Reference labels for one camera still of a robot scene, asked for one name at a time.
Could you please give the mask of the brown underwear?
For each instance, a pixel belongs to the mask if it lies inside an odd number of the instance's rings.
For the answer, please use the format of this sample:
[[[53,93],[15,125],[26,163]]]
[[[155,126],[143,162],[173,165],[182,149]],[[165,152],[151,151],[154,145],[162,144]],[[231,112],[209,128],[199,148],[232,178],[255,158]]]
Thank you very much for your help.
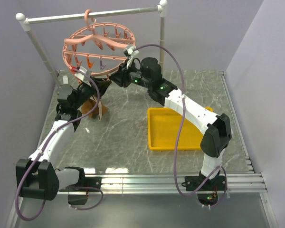
[[[102,117],[108,112],[108,107],[106,107],[102,101],[100,100],[98,104],[97,97],[92,96],[90,97],[86,102],[83,103],[81,106],[81,112],[82,114],[89,114],[89,118],[98,118],[98,120],[101,120]]]

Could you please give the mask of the pink round clip hanger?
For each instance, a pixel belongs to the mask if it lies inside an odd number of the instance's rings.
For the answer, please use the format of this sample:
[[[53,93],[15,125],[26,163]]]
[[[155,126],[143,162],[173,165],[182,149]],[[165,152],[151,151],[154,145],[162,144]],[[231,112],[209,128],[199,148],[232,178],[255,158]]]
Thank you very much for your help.
[[[126,26],[97,22],[88,16],[89,13],[89,9],[84,13],[85,26],[64,39],[62,58],[70,72],[72,67],[80,66],[87,70],[87,75],[108,80],[109,75],[126,61],[123,50],[128,45],[135,45],[135,36]],[[95,62],[91,69],[87,66],[87,56]],[[100,57],[107,64],[103,71],[100,70]]]

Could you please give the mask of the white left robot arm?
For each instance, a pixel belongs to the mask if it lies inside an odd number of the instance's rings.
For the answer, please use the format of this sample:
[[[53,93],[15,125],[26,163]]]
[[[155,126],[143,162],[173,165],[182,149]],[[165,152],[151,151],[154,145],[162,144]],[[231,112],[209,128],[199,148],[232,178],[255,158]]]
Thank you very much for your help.
[[[100,78],[93,81],[97,87],[81,83],[74,89],[69,84],[63,84],[57,90],[57,114],[49,134],[28,159],[20,159],[16,164],[17,193],[20,197],[53,200],[65,187],[71,186],[76,191],[86,187],[83,168],[66,167],[56,172],[54,165],[80,124],[82,113],[79,108],[90,97],[104,95],[111,84]]]

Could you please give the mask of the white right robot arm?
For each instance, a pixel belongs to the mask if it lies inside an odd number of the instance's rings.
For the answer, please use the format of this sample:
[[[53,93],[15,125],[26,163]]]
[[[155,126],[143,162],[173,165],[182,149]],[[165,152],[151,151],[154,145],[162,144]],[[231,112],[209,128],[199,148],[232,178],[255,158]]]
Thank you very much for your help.
[[[204,152],[198,189],[212,189],[222,169],[222,155],[232,138],[230,118],[207,110],[163,78],[162,68],[153,57],[144,58],[140,68],[129,61],[122,63],[109,78],[120,87],[135,84],[147,88],[152,100],[180,114],[183,122],[187,120],[197,127],[203,135],[200,146]]]

